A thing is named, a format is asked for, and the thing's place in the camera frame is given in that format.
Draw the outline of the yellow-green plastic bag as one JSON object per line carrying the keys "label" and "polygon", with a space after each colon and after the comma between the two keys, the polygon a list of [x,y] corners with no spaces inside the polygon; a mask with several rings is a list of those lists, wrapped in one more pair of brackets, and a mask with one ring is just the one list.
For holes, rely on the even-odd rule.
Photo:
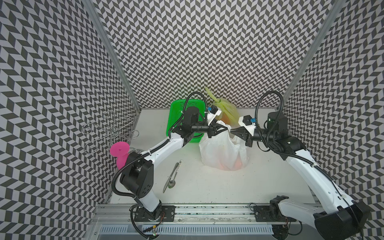
{"label": "yellow-green plastic bag", "polygon": [[222,113],[219,115],[219,120],[226,125],[230,125],[232,129],[239,127],[238,120],[240,114],[237,107],[226,99],[216,98],[207,87],[205,87],[205,91],[214,101],[214,105],[222,110]]}

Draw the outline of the white printed plastic bag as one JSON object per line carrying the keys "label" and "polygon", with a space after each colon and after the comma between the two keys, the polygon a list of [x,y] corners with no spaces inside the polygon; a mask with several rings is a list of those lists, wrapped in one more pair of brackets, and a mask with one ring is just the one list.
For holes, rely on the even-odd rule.
{"label": "white printed plastic bag", "polygon": [[237,171],[249,163],[245,141],[231,134],[231,126],[217,121],[228,129],[211,138],[204,134],[199,142],[204,165],[224,171]]}

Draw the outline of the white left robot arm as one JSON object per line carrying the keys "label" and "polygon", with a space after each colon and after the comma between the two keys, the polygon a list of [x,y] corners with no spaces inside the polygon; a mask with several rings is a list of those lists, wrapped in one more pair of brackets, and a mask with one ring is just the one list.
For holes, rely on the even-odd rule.
{"label": "white left robot arm", "polygon": [[130,151],[126,142],[111,146],[110,153],[117,159],[118,172],[112,181],[112,190],[118,196],[131,197],[153,219],[161,213],[162,203],[152,190],[155,168],[173,152],[183,148],[196,133],[216,136],[228,128],[218,124],[216,117],[222,110],[212,105],[201,117],[197,107],[188,107],[169,129],[168,137],[152,149],[142,153]]}

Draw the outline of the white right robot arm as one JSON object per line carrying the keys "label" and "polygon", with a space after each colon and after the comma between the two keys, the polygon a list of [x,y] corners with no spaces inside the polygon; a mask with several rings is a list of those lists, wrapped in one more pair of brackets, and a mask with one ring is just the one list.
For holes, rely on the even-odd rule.
{"label": "white right robot arm", "polygon": [[280,125],[277,113],[270,113],[266,129],[261,129],[250,115],[239,118],[239,128],[231,133],[245,141],[269,144],[269,149],[293,167],[305,180],[320,202],[320,207],[299,203],[287,196],[276,196],[270,201],[270,218],[273,221],[287,218],[311,226],[325,240],[345,240],[363,234],[371,214],[364,202],[356,202],[336,185],[335,181],[318,165],[306,146]]}

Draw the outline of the green plastic basket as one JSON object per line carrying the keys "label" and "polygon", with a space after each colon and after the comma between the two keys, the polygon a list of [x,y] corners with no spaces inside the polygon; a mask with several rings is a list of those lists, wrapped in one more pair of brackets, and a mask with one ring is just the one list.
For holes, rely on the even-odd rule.
{"label": "green plastic basket", "polygon": [[[169,129],[171,126],[180,118],[182,115],[183,107],[186,100],[176,100],[171,103],[170,106],[170,112],[169,112],[169,118],[168,118],[168,124],[167,124],[167,130],[166,130],[166,136],[169,136]],[[205,110],[205,103],[202,100],[189,100],[187,104],[188,107],[197,107],[200,111],[199,121],[203,120],[204,117],[204,110]],[[196,133],[194,135],[194,138],[190,141],[190,143],[199,143],[202,139],[203,135]]]}

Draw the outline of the metal knife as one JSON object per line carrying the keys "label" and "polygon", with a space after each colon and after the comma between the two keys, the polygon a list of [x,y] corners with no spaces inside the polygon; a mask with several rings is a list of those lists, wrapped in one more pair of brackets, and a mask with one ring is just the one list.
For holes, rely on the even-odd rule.
{"label": "metal knife", "polygon": [[163,188],[163,193],[165,193],[165,191],[168,189],[168,184],[169,184],[169,182],[170,182],[170,180],[171,180],[171,178],[172,178],[172,175],[173,175],[174,171],[176,170],[176,168],[177,168],[177,166],[178,166],[178,163],[179,163],[179,162],[177,162],[177,163],[175,164],[174,169],[173,169],[171,175],[169,176],[168,180],[166,181],[166,184],[165,184],[165,186],[164,186],[164,188]]}

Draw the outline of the metal spoon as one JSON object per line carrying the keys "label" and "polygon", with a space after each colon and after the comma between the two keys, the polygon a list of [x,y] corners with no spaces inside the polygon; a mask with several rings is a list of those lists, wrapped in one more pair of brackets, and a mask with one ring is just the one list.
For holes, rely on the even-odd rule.
{"label": "metal spoon", "polygon": [[174,171],[174,173],[172,175],[172,178],[171,178],[171,180],[170,180],[170,182],[168,184],[168,188],[169,189],[173,188],[176,185],[176,176],[178,174],[178,171],[180,169],[180,166],[181,166],[182,162],[183,162],[182,160],[179,161],[178,166],[177,166],[176,170]]}

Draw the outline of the pink plastic cup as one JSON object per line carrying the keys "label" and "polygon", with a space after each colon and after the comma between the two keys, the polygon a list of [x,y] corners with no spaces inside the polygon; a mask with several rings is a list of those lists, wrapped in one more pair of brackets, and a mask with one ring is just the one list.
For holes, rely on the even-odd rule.
{"label": "pink plastic cup", "polygon": [[130,145],[126,142],[117,142],[110,148],[110,154],[116,158],[118,170],[125,166],[129,156]]}

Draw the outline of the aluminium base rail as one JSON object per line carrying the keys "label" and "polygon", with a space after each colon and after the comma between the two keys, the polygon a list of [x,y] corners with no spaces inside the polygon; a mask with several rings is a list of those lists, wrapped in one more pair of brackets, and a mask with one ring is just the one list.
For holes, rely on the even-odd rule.
{"label": "aluminium base rail", "polygon": [[96,208],[84,239],[271,236],[283,240],[305,229],[313,230],[314,224],[294,215],[274,217],[268,204],[164,204],[157,217],[131,204],[110,204]]}

